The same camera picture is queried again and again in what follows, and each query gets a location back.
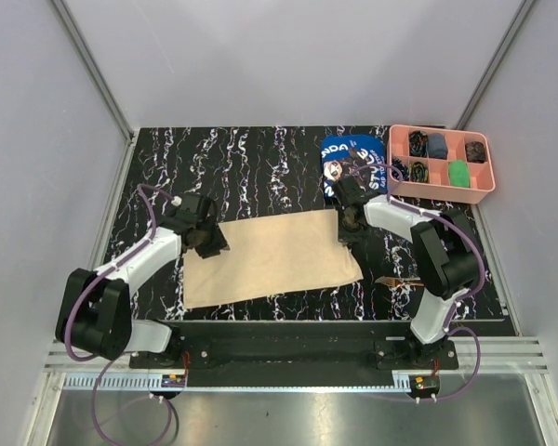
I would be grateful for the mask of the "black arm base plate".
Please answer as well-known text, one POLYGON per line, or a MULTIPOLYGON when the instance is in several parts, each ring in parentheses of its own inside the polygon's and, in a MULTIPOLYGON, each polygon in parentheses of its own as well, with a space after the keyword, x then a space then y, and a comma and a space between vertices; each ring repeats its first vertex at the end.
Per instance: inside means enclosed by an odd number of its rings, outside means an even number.
POLYGON ((140 353, 133 369, 188 368, 188 386, 386 387, 393 373, 456 371, 450 340, 425 348, 396 321, 183 321, 169 354, 140 353))

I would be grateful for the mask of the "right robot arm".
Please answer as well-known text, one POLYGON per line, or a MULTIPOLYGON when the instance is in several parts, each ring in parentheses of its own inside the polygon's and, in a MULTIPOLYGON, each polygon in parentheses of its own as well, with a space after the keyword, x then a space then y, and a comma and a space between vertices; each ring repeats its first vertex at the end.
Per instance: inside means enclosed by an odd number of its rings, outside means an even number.
POLYGON ((338 240, 362 241, 371 228, 386 230, 411 243, 423 284, 418 312, 404 344, 406 362, 424 368, 437 356, 436 343, 449 332, 453 308, 477 293, 485 282, 485 262, 465 215, 443 213, 397 200, 375 190, 363 190, 353 177, 336 182, 338 240))

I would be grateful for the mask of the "beige cloth napkin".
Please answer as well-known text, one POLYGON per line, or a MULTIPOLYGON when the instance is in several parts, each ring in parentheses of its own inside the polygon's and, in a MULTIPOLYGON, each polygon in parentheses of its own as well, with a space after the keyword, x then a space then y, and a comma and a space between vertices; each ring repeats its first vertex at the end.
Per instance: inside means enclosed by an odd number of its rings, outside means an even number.
POLYGON ((314 210, 222 222, 229 248, 183 258, 186 309, 232 304, 270 295, 339 287, 363 278, 338 240, 338 212, 314 210))

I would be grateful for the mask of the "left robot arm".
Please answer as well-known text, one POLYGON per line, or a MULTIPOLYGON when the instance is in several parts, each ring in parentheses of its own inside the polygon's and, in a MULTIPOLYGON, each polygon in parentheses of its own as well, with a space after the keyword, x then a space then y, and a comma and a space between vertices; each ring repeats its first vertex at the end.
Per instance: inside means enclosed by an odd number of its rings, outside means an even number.
POLYGON ((76 361, 115 360, 124 352, 149 352, 164 368, 181 359, 182 345, 161 321, 132 317, 131 297, 157 271, 193 249, 203 259, 229 248, 214 200, 175 196, 137 243, 108 263, 76 269, 65 286, 55 337, 76 361))

